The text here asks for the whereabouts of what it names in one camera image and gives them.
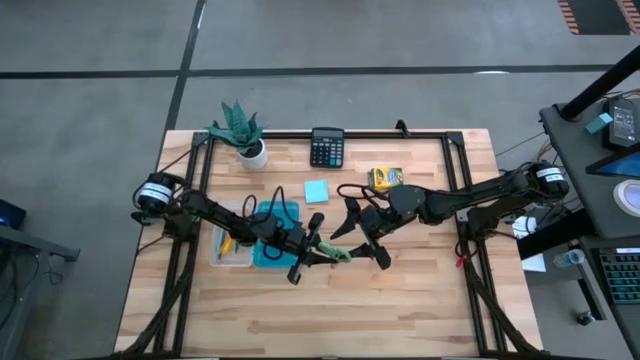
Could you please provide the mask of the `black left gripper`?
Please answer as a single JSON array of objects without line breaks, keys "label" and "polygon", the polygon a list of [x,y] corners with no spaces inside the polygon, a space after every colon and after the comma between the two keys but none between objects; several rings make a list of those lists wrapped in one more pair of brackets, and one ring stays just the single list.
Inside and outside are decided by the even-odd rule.
[{"label": "black left gripper", "polygon": [[[334,254],[335,248],[322,240],[319,229],[324,222],[324,215],[316,212],[312,215],[308,223],[308,244],[309,251],[317,250],[324,254]],[[300,255],[305,251],[306,229],[300,222],[295,222],[290,228],[284,226],[281,218],[274,215],[257,216],[257,236],[266,246],[278,249],[283,253]],[[302,276],[304,266],[311,267],[319,264],[336,264],[337,260],[327,256],[307,253],[300,256],[292,265],[287,274],[287,279],[292,285],[297,285]]]}]

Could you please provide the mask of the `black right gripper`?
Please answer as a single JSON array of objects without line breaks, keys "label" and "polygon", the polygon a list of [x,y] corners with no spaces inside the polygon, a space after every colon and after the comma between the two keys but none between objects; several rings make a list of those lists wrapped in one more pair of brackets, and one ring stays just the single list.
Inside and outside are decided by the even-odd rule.
[{"label": "black right gripper", "polygon": [[[345,198],[347,210],[346,219],[338,229],[330,236],[331,240],[337,239],[356,228],[360,214],[360,228],[367,241],[377,243],[380,238],[393,233],[399,227],[399,218],[390,210],[377,208],[373,205],[361,210],[359,202],[351,197]],[[387,249],[380,245],[362,244],[349,251],[352,258],[374,259],[381,270],[386,270],[391,265],[391,257]]]}]

